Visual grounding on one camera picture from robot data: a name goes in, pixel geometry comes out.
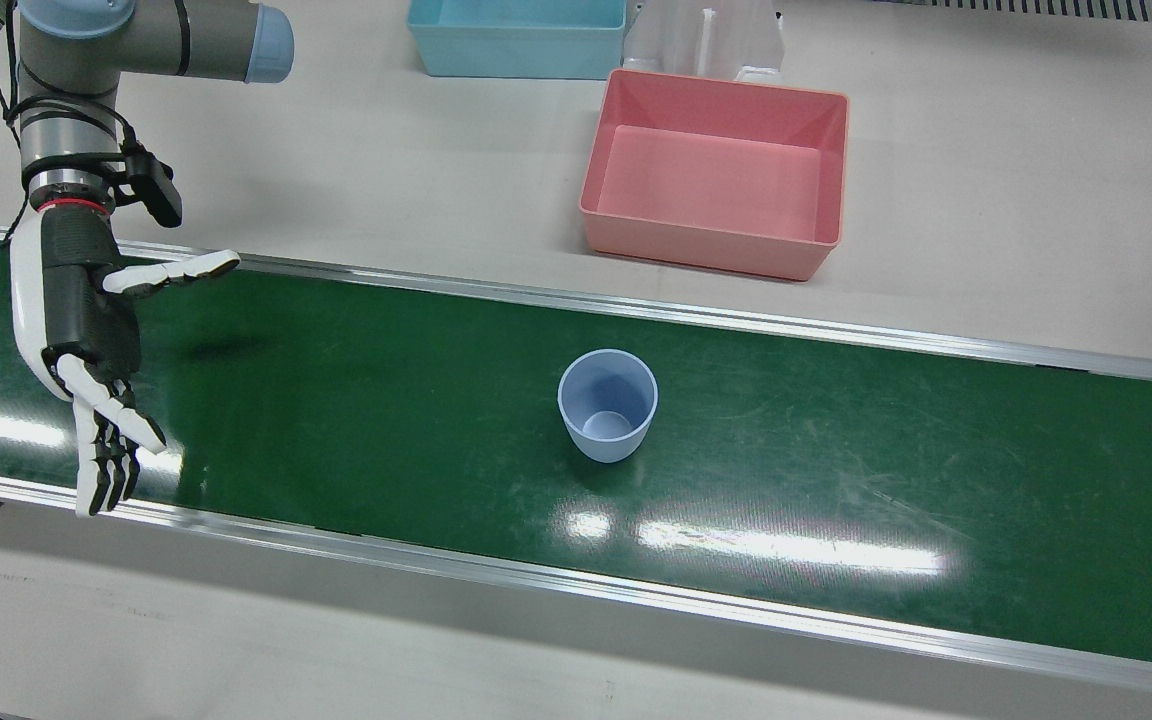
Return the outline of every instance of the cup rim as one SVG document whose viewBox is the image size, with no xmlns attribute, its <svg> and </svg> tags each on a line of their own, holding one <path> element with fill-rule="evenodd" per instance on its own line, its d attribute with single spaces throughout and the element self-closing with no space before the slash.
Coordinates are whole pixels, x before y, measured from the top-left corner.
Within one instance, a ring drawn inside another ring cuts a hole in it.
<svg viewBox="0 0 1152 720">
<path fill-rule="evenodd" d="M 563 406 L 563 386 L 567 385 L 567 377 L 571 373 L 573 369 L 576 367 L 576 365 L 584 363 L 584 361 L 588 361 L 589 357 L 594 355 L 623 355 L 628 357 L 628 359 L 635 361 L 637 365 L 643 367 L 643 372 L 645 372 L 647 374 L 649 380 L 652 381 L 652 407 L 649 408 L 646 418 L 644 418 L 639 424 L 634 425 L 634 429 L 631 429 L 630 432 L 627 432 L 623 435 L 614 438 L 590 437 L 584 432 L 582 432 L 581 429 L 577 429 L 576 423 L 573 423 L 573 419 L 568 418 L 567 416 L 567 406 Z M 579 434 L 579 437 L 585 438 L 590 442 L 594 444 L 621 442 L 623 441 L 623 439 L 635 437 L 635 434 L 639 433 L 642 429 L 646 427 L 647 424 L 652 423 L 652 419 L 655 417 L 655 409 L 657 406 L 659 406 L 659 402 L 660 402 L 660 387 L 655 382 L 655 373 L 652 372 L 652 367 L 649 367 L 649 364 L 644 363 L 644 361 L 639 356 L 634 355 L 632 353 L 627 353 L 626 350 L 619 350 L 616 347 L 600 347 L 598 348 L 598 350 L 590 350 L 585 355 L 581 355 L 579 357 L 577 357 L 577 359 L 573 359 L 571 364 L 567 365 L 567 370 L 563 370 L 563 377 L 559 378 L 558 381 L 558 412 L 563 416 L 563 423 L 566 423 L 567 427 L 570 429 L 573 432 Z"/>
</svg>

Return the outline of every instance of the blue plastic tray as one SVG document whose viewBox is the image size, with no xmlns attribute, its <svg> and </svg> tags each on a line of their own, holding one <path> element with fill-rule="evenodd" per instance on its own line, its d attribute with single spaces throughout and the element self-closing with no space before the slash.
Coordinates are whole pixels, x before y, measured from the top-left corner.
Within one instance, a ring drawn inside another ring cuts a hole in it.
<svg viewBox="0 0 1152 720">
<path fill-rule="evenodd" d="M 605 79 L 626 0 L 412 0 L 407 26 L 431 76 Z"/>
</svg>

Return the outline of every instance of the light blue cup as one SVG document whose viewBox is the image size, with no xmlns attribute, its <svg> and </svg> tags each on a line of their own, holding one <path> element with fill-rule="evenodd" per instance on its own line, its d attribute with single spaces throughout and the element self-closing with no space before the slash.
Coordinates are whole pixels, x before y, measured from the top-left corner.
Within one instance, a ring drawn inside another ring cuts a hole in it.
<svg viewBox="0 0 1152 720">
<path fill-rule="evenodd" d="M 652 369 L 623 350 L 593 350 L 558 381 L 567 433 L 590 460 L 619 462 L 643 445 L 660 392 Z"/>
<path fill-rule="evenodd" d="M 607 79 L 626 0 L 412 0 L 407 28 L 431 76 Z"/>
</svg>

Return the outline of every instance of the blue end cap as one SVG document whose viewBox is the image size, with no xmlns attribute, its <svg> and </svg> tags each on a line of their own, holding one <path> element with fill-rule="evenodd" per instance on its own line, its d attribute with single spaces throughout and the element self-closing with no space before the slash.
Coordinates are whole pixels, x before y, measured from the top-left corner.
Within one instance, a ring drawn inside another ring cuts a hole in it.
<svg viewBox="0 0 1152 720">
<path fill-rule="evenodd" d="M 136 0 L 20 0 L 18 5 L 29 24 L 66 40 L 109 35 L 136 10 Z"/>
<path fill-rule="evenodd" d="M 291 37 L 291 21 L 283 10 L 257 6 L 252 59 L 247 63 L 244 82 L 283 82 L 291 73 L 294 56 L 296 38 Z"/>
</svg>

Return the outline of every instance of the pink plastic tray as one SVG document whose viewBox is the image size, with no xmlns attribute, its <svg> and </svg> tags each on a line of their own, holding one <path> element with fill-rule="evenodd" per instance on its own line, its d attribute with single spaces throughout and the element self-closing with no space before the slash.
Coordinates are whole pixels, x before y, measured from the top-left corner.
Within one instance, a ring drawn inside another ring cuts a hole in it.
<svg viewBox="0 0 1152 720">
<path fill-rule="evenodd" d="M 838 244 L 847 97 L 614 70 L 581 213 L 589 245 L 805 281 Z"/>
</svg>

